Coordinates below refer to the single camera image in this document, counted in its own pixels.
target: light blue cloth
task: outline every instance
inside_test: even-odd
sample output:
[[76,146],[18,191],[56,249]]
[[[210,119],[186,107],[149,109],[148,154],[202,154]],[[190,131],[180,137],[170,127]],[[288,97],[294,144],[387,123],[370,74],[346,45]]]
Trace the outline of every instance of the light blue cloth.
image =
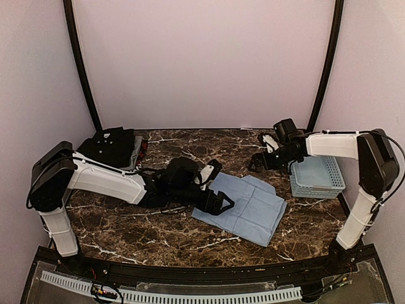
[[287,206],[275,188],[250,175],[240,179],[224,173],[209,188],[224,192],[235,206],[217,216],[195,208],[192,217],[267,247]]

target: pink wall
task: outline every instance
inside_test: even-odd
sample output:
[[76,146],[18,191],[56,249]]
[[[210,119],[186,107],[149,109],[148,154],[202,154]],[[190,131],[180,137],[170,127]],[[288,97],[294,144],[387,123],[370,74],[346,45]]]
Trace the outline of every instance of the pink wall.
[[[405,147],[404,16],[401,0],[345,1],[337,54],[318,130],[381,127]],[[340,164],[347,185],[345,196],[353,202],[358,191],[357,165],[349,160]],[[382,209],[365,237],[367,243],[377,247],[398,303],[405,298],[404,197],[402,187]]]
[[32,165],[62,140],[94,130],[65,25],[62,1],[0,5],[0,302],[19,303],[39,244],[37,212],[25,209]]
[[104,126],[305,127],[334,0],[76,0]]

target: marble table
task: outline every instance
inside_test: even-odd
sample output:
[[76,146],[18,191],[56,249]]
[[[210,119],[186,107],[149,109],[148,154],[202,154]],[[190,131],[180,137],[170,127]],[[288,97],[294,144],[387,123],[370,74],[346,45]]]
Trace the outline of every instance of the marble table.
[[144,166],[166,167],[187,156],[205,166],[222,163],[222,172],[251,174],[273,185],[287,209],[267,248],[191,217],[192,208],[172,204],[149,210],[86,191],[74,191],[68,214],[85,256],[116,262],[174,267],[231,267],[280,263],[326,255],[346,217],[337,199],[293,198],[289,176],[267,171],[253,174],[247,165],[262,151],[260,130],[148,130]]

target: light blue plastic basket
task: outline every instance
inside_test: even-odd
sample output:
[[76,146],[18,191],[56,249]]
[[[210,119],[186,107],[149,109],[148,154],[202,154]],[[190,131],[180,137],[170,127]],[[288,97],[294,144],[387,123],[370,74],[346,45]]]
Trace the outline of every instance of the light blue plastic basket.
[[336,198],[346,187],[332,156],[305,157],[292,164],[291,172],[291,192],[297,198]]

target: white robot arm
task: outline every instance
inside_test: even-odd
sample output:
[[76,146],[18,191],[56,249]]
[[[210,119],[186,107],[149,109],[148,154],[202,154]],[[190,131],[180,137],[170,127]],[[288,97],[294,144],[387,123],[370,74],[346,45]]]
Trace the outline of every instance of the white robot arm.
[[359,161],[358,197],[336,237],[343,249],[353,248],[377,216],[380,203],[399,175],[396,156],[384,131],[303,134],[291,119],[282,120],[274,128],[283,146],[271,153],[253,155],[250,170],[281,169],[292,161],[303,161],[305,156],[335,156]]
[[92,191],[145,208],[164,207],[176,201],[219,215],[234,206],[225,193],[205,189],[220,170],[221,164],[216,160],[199,171],[194,161],[181,157],[162,170],[129,172],[91,160],[75,152],[69,142],[61,142],[34,165],[27,208],[39,212],[56,249],[61,256],[69,257],[78,253],[65,210],[71,190]]

